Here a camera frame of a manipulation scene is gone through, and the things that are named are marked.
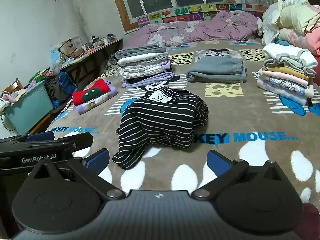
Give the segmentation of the Mickey Mouse brown blanket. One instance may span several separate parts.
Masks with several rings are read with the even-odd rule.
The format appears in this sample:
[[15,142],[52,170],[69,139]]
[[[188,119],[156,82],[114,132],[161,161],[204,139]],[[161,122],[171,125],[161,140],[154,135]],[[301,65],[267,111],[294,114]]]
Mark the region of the Mickey Mouse brown blanket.
[[[260,89],[261,49],[258,42],[235,46],[214,41],[169,50],[175,80],[165,86],[201,97],[209,108],[207,126],[196,133],[195,144],[189,149],[152,145],[133,169],[109,163],[100,176],[124,192],[193,191],[215,178],[206,163],[208,151],[214,149],[251,165],[276,161],[302,201],[319,206],[319,87],[314,87],[311,106],[305,107]],[[231,85],[189,82],[187,70],[207,55],[242,59],[247,81]]]

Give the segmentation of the purple floral duvet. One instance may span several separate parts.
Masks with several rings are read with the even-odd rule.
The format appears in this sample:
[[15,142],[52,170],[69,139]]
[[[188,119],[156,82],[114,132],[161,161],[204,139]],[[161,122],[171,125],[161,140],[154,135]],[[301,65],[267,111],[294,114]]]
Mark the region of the purple floral duvet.
[[124,47],[176,46],[210,40],[248,40],[257,35],[258,19],[245,11],[221,11],[211,20],[150,23],[134,32]]

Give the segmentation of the cluttered wooden desk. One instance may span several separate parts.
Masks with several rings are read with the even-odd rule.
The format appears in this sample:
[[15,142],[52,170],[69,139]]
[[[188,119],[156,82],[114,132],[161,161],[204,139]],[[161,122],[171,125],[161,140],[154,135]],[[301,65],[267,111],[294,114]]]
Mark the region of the cluttered wooden desk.
[[103,63],[122,47],[123,39],[116,39],[61,67],[60,72],[66,72],[78,90],[83,89],[101,75],[104,69]]

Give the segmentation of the left stack folded clothes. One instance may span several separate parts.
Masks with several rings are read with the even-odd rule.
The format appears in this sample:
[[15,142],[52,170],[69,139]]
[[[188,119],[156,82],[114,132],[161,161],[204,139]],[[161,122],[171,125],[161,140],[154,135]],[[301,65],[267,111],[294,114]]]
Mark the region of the left stack folded clothes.
[[115,57],[120,67],[123,88],[147,86],[170,81],[175,77],[165,47],[159,45],[130,47],[117,51]]

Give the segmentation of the pile of unfolded clothes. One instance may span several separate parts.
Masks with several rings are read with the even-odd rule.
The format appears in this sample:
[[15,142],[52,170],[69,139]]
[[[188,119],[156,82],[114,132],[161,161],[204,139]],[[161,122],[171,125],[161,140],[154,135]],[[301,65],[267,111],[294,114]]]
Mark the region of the pile of unfolded clothes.
[[278,0],[257,20],[264,67],[286,67],[308,78],[317,75],[319,6],[308,0]]

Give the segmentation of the teal storage box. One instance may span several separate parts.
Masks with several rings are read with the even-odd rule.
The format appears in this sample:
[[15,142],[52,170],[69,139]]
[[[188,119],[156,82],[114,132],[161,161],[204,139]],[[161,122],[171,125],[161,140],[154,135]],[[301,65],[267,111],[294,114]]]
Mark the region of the teal storage box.
[[4,116],[18,134],[25,135],[53,108],[44,81],[41,81],[6,108]]

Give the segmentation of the stack folded clothes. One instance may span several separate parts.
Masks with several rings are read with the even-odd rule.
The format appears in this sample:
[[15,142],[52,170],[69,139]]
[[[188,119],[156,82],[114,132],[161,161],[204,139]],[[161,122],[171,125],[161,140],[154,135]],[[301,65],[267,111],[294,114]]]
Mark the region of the stack folded clothes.
[[165,47],[159,45],[130,47],[117,51],[115,57],[120,67],[123,88],[147,86],[170,81],[175,77]]
[[319,61],[311,51],[269,43],[262,53],[265,59],[257,72],[257,86],[279,96],[281,103],[289,108],[312,106]]

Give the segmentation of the lilac floral folded garment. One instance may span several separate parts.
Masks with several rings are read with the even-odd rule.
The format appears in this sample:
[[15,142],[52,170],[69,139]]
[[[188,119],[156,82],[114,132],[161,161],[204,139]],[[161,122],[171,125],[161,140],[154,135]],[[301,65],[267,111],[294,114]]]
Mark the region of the lilac floral folded garment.
[[86,103],[83,103],[81,105],[75,106],[77,112],[80,115],[92,110],[93,108],[101,105],[102,103],[106,102],[107,100],[109,100],[109,99],[111,99],[111,98],[113,98],[114,96],[117,95],[117,90],[115,89],[115,87],[112,86],[111,81],[108,81],[107,79],[104,79],[104,81],[109,85],[110,91],[107,92],[106,94],[98,97],[98,98],[89,100]]

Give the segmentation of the red green folded sweater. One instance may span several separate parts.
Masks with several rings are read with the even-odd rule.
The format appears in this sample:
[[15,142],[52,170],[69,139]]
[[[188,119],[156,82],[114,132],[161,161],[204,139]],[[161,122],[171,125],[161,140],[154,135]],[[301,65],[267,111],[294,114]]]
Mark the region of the red green folded sweater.
[[104,79],[99,79],[86,90],[79,90],[73,93],[73,103],[78,106],[89,100],[98,98],[110,91],[109,85]]

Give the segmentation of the black white striped shirt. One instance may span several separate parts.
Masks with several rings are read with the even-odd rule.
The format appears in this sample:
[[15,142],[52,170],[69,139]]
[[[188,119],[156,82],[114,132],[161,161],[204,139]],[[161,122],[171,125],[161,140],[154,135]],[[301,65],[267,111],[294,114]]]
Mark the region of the black white striped shirt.
[[206,126],[209,109],[198,95],[162,87],[129,104],[122,114],[113,162],[124,170],[140,162],[149,145],[190,148],[194,133]]

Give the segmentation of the grey folded garment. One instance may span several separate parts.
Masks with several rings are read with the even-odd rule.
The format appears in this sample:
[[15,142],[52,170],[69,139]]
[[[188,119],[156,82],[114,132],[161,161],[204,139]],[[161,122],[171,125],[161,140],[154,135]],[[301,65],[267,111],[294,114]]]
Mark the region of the grey folded garment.
[[247,68],[241,59],[206,56],[195,62],[185,77],[189,82],[245,83]]

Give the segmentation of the right stack folded clothes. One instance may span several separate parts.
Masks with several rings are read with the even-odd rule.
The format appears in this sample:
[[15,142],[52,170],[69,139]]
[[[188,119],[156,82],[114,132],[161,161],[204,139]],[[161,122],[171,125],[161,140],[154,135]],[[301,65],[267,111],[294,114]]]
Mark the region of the right stack folded clothes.
[[265,59],[257,72],[257,86],[279,96],[281,103],[289,108],[312,106],[319,61],[311,51],[269,43],[262,53]]

